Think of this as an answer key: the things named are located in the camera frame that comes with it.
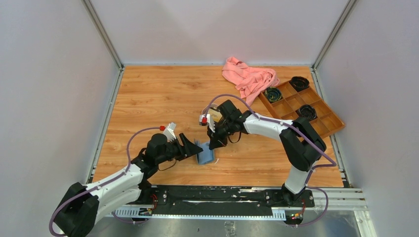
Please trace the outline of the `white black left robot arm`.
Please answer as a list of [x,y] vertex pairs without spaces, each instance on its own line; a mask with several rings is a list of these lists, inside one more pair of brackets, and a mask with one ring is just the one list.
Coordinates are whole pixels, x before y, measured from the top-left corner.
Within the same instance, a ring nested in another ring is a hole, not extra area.
[[[162,133],[154,134],[137,157],[128,160],[122,170],[87,185],[72,184],[49,222],[50,233],[63,237],[85,237],[106,215],[129,202],[145,204],[151,199],[148,179],[166,161],[181,161],[195,156],[203,148],[181,133],[169,139]],[[63,233],[54,231],[56,225]]]

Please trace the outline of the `beige oval tray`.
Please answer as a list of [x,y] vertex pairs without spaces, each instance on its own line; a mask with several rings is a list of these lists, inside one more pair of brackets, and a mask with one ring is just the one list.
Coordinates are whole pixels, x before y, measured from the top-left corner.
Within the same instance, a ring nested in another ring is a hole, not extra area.
[[204,115],[206,113],[206,111],[208,111],[208,114],[211,116],[213,121],[214,122],[219,122],[222,118],[222,114],[217,107],[218,107],[217,104],[211,104],[210,106],[205,107],[202,110],[202,115]]

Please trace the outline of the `teal leather card holder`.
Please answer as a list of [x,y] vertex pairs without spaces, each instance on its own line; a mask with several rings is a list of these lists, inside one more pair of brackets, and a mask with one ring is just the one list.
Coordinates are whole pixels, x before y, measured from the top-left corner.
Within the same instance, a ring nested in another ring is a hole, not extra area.
[[205,165],[208,163],[211,163],[215,160],[214,158],[214,152],[210,149],[210,141],[207,142],[200,142],[198,140],[194,141],[195,145],[199,146],[203,149],[202,152],[198,153],[196,155],[197,157],[197,163],[199,165]]

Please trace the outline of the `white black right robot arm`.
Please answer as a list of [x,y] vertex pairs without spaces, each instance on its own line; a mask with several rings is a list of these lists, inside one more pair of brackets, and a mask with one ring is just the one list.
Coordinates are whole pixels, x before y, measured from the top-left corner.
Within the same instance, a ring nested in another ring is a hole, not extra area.
[[262,116],[252,110],[241,112],[231,100],[217,107],[218,122],[209,115],[201,115],[201,125],[207,126],[209,149],[225,147],[236,132],[261,135],[282,143],[291,164],[289,175],[281,187],[278,201],[295,206],[302,199],[312,168],[327,148],[325,142],[305,117],[283,120]]

